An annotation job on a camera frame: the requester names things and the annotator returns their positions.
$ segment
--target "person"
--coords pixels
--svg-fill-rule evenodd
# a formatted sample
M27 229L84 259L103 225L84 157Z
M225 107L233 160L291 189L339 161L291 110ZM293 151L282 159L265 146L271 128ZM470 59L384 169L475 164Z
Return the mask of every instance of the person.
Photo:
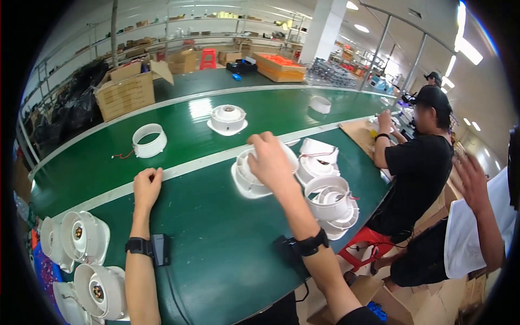
M440 74L438 74L435 71L432 71L429 75L424 75L426 80L428 81L428 85L430 86L436 86L440 88L440 85L442 84L442 79L440 78Z
M513 239L516 212L510 206L507 167L489 182L477 159L457 151L453 164L462 180L454 182L463 199L454 201L447 218L413 238L400 253L375 262L390 266L385 285L400 287L462 278L500 268Z
M305 202L299 183L293 177L291 164L280 141L271 132L263 132L252 135L248 143L254 146L257 154L256 157L251 154L248 157L251 172L273 192L285 211L294 238L302 241L317 237L321 228ZM150 211L159 195L162 175L161 168L148 168L134 178L135 208L130 237L150 239ZM343 279L340 265L330 247L319 245L316 253L303 256L303 262L316 286L324 294L336 324L383 324L354 296ZM161 323L153 264L149 256L127 252L125 291L132 325ZM296 323L294 316L284 321L280 315L273 315L271 320L263 323L297 325L297 316Z
M374 163L388 169L395 179L366 226L389 236L394 244L412 235L415 222L442 192L452 167L448 98L440 88L424 86L413 104L415 125L423 134L413 140L407 141L395 129L389 110L378 116L380 130L375 140ZM390 145L392 128L399 143L396 146Z

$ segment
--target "black wrist strap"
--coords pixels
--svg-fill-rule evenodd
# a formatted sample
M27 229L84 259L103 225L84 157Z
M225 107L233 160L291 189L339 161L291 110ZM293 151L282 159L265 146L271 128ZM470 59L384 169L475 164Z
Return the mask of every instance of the black wrist strap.
M144 254L153 258L152 242L141 237L130 237L125 245L125 253L127 251L130 251L132 254Z
M378 136L375 137L375 140L377 141L378 138L380 138L380 137L385 137L385 138L388 138L390 140L390 136L388 134L386 134L386 133L378 134Z
M309 237L304 240L296 241L299 253L302 256L311 256L318 253L318 247L323 244L326 248L329 247L329 239L323 228L316 237Z

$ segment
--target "white pillar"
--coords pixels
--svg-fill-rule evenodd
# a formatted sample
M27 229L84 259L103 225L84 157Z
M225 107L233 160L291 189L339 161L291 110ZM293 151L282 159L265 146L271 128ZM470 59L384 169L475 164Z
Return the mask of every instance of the white pillar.
M348 0L318 0L300 55L301 63L311 63L316 57L329 59L347 10L347 2Z

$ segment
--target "black t-shirt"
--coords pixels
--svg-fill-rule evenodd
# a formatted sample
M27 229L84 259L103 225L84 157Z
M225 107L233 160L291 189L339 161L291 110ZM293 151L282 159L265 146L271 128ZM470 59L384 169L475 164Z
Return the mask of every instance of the black t-shirt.
M435 202L451 172L453 147L443 136L422 135L387 147L385 159L394 185L367 226L400 243Z
M384 323L367 307L359 307L343 316L336 325L383 325Z

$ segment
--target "hand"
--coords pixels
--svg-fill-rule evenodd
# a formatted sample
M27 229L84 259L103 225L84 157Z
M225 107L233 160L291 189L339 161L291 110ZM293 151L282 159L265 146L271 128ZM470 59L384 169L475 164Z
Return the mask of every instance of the hand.
M394 122L392 122L392 115L390 114L390 110L387 109L378 115L379 121L379 132L387 133L394 127Z
M262 184L275 195L295 188L292 166L277 137L269 131L253 134L248 144L254 145L256 151L256 158L249 154L249 168Z
M162 184L162 168L147 168L134 177L134 211L150 214Z
M457 151L452 161L462 180L462 185L455 182L453 184L464 196L475 216L481 215L484 210L491 208L487 193L487 179L482 167L477 158L467 152Z

